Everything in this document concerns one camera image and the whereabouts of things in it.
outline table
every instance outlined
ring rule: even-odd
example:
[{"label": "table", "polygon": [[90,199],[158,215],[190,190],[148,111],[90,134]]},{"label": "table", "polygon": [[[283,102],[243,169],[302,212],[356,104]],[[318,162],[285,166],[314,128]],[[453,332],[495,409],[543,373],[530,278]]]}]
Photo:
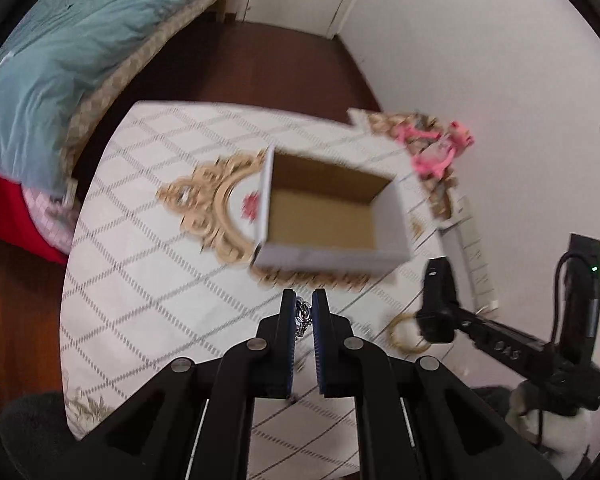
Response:
[{"label": "table", "polygon": [[[85,198],[69,256],[60,316],[64,400],[77,438],[176,356],[217,358],[252,337],[261,318],[280,307],[283,283],[264,286],[245,258],[201,241],[180,227],[182,215],[157,191],[218,157],[271,144],[394,173],[414,227],[414,258],[360,290],[328,290],[332,312],[391,355],[386,327],[420,306],[428,258],[442,249],[409,155],[388,138],[325,120],[224,104],[135,104],[116,129]],[[254,224],[243,215],[258,173],[228,197],[227,216],[245,240]],[[310,298],[307,285],[294,286]],[[317,391],[312,333],[296,343],[294,404],[257,399],[249,458],[252,479],[339,478],[358,469],[352,399]],[[427,353],[442,358],[446,345]]]}]

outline teal bedding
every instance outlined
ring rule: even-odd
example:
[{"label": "teal bedding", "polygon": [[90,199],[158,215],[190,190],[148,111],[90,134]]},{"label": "teal bedding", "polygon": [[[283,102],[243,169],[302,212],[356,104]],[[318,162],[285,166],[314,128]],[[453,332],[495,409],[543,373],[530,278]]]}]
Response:
[{"label": "teal bedding", "polygon": [[190,1],[39,0],[0,50],[0,176],[63,196],[78,103]]}]

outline open box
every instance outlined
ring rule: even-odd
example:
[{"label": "open box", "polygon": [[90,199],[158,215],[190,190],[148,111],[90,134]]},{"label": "open box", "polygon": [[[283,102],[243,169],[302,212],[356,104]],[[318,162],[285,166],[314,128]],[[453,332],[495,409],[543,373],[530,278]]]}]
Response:
[{"label": "open box", "polygon": [[398,182],[274,147],[256,237],[261,269],[382,276],[411,259]]}]

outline red fabric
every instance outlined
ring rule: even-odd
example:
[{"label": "red fabric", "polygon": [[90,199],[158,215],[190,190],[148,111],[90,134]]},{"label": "red fabric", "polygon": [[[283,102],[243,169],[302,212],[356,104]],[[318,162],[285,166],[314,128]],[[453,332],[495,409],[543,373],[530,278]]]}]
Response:
[{"label": "red fabric", "polygon": [[42,256],[45,260],[65,264],[66,254],[46,243],[29,216],[20,184],[0,177],[0,239]]}]

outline dark brown floor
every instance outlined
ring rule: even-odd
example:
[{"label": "dark brown floor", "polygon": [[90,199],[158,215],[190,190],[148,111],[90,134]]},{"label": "dark brown floor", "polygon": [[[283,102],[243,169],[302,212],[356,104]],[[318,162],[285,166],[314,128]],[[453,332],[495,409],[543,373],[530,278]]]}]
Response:
[{"label": "dark brown floor", "polygon": [[[283,28],[196,21],[173,38],[116,100],[78,162],[78,195],[116,125],[138,100],[258,105],[347,122],[378,109],[337,41]],[[0,241],[0,410],[27,393],[62,388],[58,323],[64,269]]]}]

